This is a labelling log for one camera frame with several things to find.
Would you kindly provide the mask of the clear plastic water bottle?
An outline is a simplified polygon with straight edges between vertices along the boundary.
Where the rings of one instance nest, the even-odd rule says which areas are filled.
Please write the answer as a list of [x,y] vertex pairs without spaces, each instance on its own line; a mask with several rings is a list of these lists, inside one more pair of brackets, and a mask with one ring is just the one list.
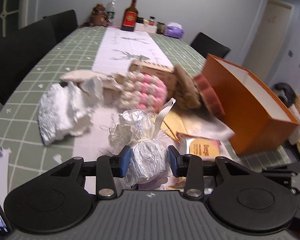
[[106,13],[107,13],[107,20],[108,20],[108,25],[111,26],[113,25],[113,20],[115,17],[115,10],[116,10],[116,0],[111,0],[106,8]]

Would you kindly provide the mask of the crinkled clear plastic bag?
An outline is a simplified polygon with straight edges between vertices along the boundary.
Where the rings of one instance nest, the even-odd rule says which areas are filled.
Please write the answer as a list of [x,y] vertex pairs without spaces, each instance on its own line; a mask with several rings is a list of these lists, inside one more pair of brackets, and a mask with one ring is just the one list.
[[109,127],[108,141],[112,152],[117,154],[124,146],[132,150],[123,177],[128,187],[167,180],[170,175],[168,145],[162,139],[161,124],[174,104],[175,99],[171,98],[158,115],[140,109],[124,111],[119,114],[117,123]]

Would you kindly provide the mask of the black chair far left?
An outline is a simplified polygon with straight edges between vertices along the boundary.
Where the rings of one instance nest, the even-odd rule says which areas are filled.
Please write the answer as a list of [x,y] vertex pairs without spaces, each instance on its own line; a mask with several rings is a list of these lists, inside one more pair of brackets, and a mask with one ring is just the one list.
[[57,43],[62,42],[67,36],[77,29],[77,16],[74,10],[64,11],[58,14],[44,16],[49,19]]

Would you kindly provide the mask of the black chair near left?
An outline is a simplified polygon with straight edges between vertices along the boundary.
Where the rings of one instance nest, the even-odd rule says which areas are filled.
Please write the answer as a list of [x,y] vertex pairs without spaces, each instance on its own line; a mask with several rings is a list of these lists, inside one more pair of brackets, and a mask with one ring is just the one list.
[[56,44],[52,23],[47,18],[0,39],[1,104]]

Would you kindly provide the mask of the purple tissue box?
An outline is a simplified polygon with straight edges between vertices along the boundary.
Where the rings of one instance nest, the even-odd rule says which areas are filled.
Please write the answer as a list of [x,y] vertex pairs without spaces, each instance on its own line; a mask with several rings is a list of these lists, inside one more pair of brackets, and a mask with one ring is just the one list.
[[167,25],[165,25],[165,36],[181,39],[183,37],[183,34],[184,30],[181,24],[170,22]]

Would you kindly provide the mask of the brown bear figurine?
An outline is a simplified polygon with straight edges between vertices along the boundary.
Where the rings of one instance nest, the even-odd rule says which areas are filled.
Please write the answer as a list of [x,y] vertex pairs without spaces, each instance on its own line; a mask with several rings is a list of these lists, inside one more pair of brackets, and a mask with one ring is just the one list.
[[107,27],[108,25],[109,25],[109,20],[106,13],[106,9],[103,6],[103,4],[98,3],[93,8],[90,14],[89,21],[85,22],[82,25],[79,25],[77,28],[79,29],[83,27],[95,27],[95,26]]

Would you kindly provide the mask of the yellow cleaning cloth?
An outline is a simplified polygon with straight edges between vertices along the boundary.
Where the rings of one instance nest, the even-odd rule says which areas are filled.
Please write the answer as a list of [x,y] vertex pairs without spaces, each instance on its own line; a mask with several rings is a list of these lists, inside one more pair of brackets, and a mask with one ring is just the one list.
[[166,104],[165,107],[152,118],[154,132],[152,137],[157,138],[160,132],[165,133],[175,142],[179,143],[178,134],[187,134],[185,125],[181,118],[183,112],[175,105]]

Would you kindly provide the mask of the brown fluffy towel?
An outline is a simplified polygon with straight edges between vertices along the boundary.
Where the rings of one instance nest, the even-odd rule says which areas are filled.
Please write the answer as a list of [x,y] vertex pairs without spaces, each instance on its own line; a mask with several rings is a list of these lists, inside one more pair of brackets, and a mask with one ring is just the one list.
[[177,78],[174,98],[178,107],[183,110],[200,109],[200,94],[193,78],[179,64],[174,66],[174,75]]

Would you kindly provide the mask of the brown liquor bottle red label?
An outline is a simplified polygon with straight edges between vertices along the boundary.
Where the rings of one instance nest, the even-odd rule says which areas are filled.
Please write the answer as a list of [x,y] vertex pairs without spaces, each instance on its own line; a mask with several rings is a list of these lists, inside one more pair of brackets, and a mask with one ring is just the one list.
[[122,31],[134,31],[136,19],[139,13],[136,8],[136,3],[137,0],[132,0],[130,7],[125,10],[121,24]]

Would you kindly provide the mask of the black chair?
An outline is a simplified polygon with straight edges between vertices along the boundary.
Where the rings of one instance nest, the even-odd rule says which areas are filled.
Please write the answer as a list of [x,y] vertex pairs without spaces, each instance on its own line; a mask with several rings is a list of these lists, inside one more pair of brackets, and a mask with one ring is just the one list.
[[47,18],[0,39],[1,104],[56,44],[52,23]]
[[58,14],[44,16],[49,19],[57,43],[62,42],[67,36],[77,29],[77,16],[74,10],[64,11]]
[[209,54],[225,58],[230,53],[229,47],[220,44],[202,32],[197,34],[190,46],[205,59]]

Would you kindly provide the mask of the small red label jar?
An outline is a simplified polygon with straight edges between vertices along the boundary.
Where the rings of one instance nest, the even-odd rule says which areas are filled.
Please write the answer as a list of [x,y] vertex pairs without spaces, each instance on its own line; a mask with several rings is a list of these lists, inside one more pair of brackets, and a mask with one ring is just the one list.
[[151,16],[151,17],[149,18],[149,25],[155,26],[155,17]]

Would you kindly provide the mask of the pink cream knitted item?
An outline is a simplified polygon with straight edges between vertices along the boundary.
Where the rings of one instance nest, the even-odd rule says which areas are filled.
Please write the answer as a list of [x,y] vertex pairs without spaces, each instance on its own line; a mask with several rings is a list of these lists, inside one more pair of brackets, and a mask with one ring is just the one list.
[[141,72],[128,72],[119,97],[121,109],[159,111],[165,104],[168,90],[156,76]]

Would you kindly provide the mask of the white condiment tray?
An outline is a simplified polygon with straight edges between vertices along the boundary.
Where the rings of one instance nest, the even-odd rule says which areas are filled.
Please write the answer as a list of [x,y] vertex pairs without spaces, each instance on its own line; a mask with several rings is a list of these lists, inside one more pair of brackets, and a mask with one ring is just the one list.
[[135,31],[144,31],[149,34],[155,34],[157,32],[157,29],[157,26],[142,23],[136,23],[134,28]]

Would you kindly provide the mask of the white mesh cloth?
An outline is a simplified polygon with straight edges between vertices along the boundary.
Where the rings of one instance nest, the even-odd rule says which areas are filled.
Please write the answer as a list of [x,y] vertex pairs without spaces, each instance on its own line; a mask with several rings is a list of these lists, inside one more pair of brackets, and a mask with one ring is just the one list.
[[184,111],[181,119],[188,135],[219,141],[227,141],[235,135],[230,127],[206,111]]

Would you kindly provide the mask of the red fluffy towel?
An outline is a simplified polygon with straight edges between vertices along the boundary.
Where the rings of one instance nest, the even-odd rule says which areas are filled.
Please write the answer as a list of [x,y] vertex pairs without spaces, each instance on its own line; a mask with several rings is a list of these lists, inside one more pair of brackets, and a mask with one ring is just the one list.
[[209,81],[202,74],[194,77],[193,80],[207,110],[217,118],[224,117],[223,106]]

